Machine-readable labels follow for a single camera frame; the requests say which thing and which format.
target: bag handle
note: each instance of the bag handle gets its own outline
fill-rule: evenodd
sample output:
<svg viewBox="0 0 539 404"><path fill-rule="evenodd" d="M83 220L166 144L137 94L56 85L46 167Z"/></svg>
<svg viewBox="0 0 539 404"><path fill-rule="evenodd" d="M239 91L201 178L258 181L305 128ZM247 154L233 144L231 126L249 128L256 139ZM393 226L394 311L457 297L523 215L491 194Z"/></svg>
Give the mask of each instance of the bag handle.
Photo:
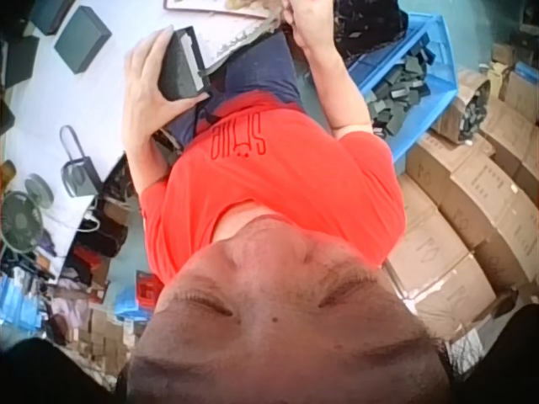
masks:
<svg viewBox="0 0 539 404"><path fill-rule="evenodd" d="M69 157L69 160L73 161L75 159L73 158L72 154L69 152L69 148L67 147L67 144L66 144L66 140L64 136L66 131L69 132L69 134L71 135L71 138L75 141L75 145L77 145L77 149L78 149L78 152L81 154L81 157L86 157L84 155L83 147L81 146L80 141L78 141L78 136L75 133L75 130L70 125L64 125L60 128L60 142L64 150L66 151L67 156Z"/></svg>

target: neck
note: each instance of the neck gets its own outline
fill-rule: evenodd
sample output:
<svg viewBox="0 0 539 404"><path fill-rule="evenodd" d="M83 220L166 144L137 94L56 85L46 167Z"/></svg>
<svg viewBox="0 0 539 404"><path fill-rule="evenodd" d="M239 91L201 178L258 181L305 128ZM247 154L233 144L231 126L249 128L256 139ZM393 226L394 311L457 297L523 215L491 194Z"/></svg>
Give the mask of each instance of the neck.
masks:
<svg viewBox="0 0 539 404"><path fill-rule="evenodd" d="M250 200L234 205L216 223L211 242L219 242L233 237L251 220L262 215L272 215L276 212L270 208Z"/></svg>

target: red t-shirt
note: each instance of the red t-shirt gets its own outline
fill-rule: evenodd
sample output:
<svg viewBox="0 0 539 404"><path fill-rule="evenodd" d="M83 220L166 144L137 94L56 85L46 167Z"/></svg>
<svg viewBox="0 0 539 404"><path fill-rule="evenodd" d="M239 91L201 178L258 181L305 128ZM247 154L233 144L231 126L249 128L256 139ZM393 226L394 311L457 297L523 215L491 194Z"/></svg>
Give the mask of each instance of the red t-shirt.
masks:
<svg viewBox="0 0 539 404"><path fill-rule="evenodd" d="M165 284L211 242L217 221L254 201L301 228L345 239L379 266L404 232L403 199L384 141L340 141L297 107L247 94L200 133L170 176L141 196L150 268Z"/></svg>

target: dark gray box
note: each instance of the dark gray box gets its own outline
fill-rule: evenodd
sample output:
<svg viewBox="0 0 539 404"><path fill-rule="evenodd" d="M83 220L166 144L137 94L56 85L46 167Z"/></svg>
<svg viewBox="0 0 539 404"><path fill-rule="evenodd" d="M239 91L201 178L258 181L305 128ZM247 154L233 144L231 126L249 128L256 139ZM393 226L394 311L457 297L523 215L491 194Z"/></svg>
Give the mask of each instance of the dark gray box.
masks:
<svg viewBox="0 0 539 404"><path fill-rule="evenodd" d="M0 100L0 136L10 130L15 124L15 115L3 100Z"/></svg>
<svg viewBox="0 0 539 404"><path fill-rule="evenodd" d="M60 28L75 0L36 0L30 21L43 35L53 35Z"/></svg>
<svg viewBox="0 0 539 404"><path fill-rule="evenodd" d="M11 88L32 77L34 62L40 39L25 36L22 40L8 45L8 64L6 65L6 88Z"/></svg>
<svg viewBox="0 0 539 404"><path fill-rule="evenodd" d="M204 62L193 27L174 31L163 58L159 90L168 101L195 97L210 86L208 77L201 77Z"/></svg>
<svg viewBox="0 0 539 404"><path fill-rule="evenodd" d="M85 72L112 33L97 14L81 6L67 23L55 49L75 73Z"/></svg>

